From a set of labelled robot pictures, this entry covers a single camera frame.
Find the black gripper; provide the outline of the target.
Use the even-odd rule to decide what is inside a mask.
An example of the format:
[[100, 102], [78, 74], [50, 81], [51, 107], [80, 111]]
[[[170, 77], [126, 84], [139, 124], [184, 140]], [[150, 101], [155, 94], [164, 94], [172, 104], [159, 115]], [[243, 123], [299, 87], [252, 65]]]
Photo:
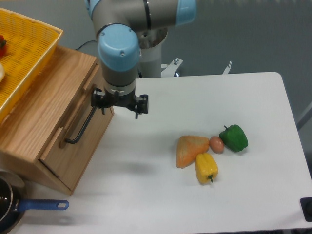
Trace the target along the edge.
[[106, 108], [112, 106], [124, 107], [130, 111], [135, 112], [135, 119], [141, 114], [148, 114], [149, 110], [149, 97], [147, 94], [140, 96], [135, 95], [135, 90], [122, 95], [119, 91], [102, 91], [99, 88], [94, 88], [91, 94], [91, 106], [96, 106], [101, 109], [102, 114], [106, 113]]

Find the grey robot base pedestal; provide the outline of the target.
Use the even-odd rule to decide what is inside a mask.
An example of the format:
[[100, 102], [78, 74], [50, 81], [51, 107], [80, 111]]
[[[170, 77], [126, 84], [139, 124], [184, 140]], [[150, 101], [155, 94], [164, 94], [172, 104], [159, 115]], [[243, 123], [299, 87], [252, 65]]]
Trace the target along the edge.
[[166, 40], [168, 28], [138, 32], [140, 46], [139, 72], [142, 78], [161, 77], [162, 44]]

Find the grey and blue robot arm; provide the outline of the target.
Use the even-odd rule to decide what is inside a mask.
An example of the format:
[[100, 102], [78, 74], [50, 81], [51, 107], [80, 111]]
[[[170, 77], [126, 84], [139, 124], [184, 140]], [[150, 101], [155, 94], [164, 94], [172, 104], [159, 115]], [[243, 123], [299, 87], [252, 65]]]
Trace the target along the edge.
[[136, 96], [139, 77], [139, 33], [192, 22], [195, 0], [87, 0], [97, 39], [104, 89], [94, 88], [93, 109], [119, 106], [148, 113], [148, 95]]

